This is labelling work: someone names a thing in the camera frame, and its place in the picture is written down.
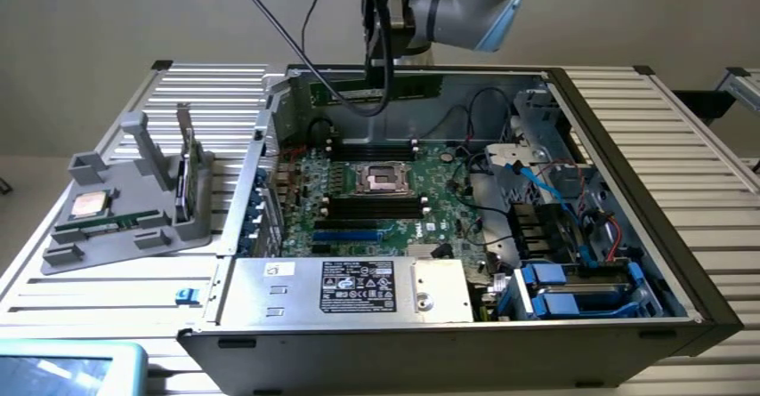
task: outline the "capacitor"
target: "capacitor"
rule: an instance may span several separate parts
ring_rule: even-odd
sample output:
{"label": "capacitor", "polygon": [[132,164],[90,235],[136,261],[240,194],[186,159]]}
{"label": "capacitor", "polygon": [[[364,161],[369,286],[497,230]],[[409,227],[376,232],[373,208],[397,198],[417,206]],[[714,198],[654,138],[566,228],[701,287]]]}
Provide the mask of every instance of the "capacitor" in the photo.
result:
{"label": "capacitor", "polygon": [[453,162],[453,155],[450,153],[440,153],[438,159],[442,163]]}

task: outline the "power supply label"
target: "power supply label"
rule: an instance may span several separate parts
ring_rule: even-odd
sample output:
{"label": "power supply label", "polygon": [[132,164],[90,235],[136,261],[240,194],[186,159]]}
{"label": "power supply label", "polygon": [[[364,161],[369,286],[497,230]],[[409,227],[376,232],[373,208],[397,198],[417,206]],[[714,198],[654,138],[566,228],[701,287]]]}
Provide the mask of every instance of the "power supply label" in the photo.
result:
{"label": "power supply label", "polygon": [[320,309],[325,313],[396,312],[393,262],[321,263]]}

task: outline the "aluminum workbench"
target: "aluminum workbench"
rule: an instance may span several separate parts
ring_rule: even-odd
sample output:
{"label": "aluminum workbench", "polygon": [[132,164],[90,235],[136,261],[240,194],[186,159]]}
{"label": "aluminum workbench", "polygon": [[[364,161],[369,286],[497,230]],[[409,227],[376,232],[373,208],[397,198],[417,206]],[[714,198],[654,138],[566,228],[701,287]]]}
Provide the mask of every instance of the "aluminum workbench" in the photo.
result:
{"label": "aluminum workbench", "polygon": [[[656,76],[629,67],[565,68],[585,101],[662,207],[680,236],[740,315],[745,331],[698,358],[669,358],[617,389],[533,395],[748,395],[760,393],[760,180]],[[174,104],[192,102],[196,136],[216,154],[213,242],[201,248],[72,271],[40,273],[41,252],[65,193],[0,278],[0,337],[113,338],[149,354],[152,394],[220,394],[174,342],[202,305],[177,306],[180,288],[206,290],[225,212],[264,101],[262,65],[174,63],[154,69],[125,107],[149,115],[165,153],[178,152]],[[137,157],[117,123],[96,151]]]}

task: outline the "tablet screen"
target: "tablet screen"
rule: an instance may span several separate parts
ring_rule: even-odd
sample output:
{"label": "tablet screen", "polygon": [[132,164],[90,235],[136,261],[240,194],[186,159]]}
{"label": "tablet screen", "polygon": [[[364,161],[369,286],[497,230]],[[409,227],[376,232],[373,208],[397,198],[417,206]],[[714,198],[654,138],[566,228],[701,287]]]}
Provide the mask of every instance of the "tablet screen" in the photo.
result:
{"label": "tablet screen", "polygon": [[94,396],[110,359],[0,356],[0,393],[17,396]]}

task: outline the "motherboard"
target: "motherboard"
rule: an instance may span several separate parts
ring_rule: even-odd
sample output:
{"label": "motherboard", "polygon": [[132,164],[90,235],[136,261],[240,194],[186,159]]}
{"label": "motherboard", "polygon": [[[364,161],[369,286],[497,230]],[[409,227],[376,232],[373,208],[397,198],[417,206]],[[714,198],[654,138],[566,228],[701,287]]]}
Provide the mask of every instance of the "motherboard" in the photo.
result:
{"label": "motherboard", "polygon": [[280,161],[282,256],[429,257],[438,248],[436,255],[461,259],[468,278],[476,278],[485,253],[472,242],[482,243],[482,235],[473,232],[468,241],[464,232],[477,213],[446,188],[461,162],[454,148],[424,144],[413,160],[397,158],[356,161],[354,151],[334,157],[310,149]]}

